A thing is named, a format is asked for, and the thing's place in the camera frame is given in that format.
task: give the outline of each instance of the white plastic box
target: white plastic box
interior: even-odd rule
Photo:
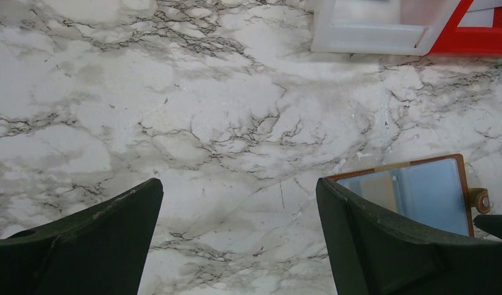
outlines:
[[[315,52],[426,55],[460,0],[307,0]],[[502,6],[475,0],[470,10]]]

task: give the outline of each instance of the red and white container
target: red and white container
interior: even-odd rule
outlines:
[[[307,1],[316,52],[502,56],[502,0]]]

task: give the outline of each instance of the white marble countertop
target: white marble countertop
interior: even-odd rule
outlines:
[[[502,213],[502,61],[320,54],[298,0],[0,0],[0,237],[160,178],[140,294],[335,294],[321,176],[460,152]]]

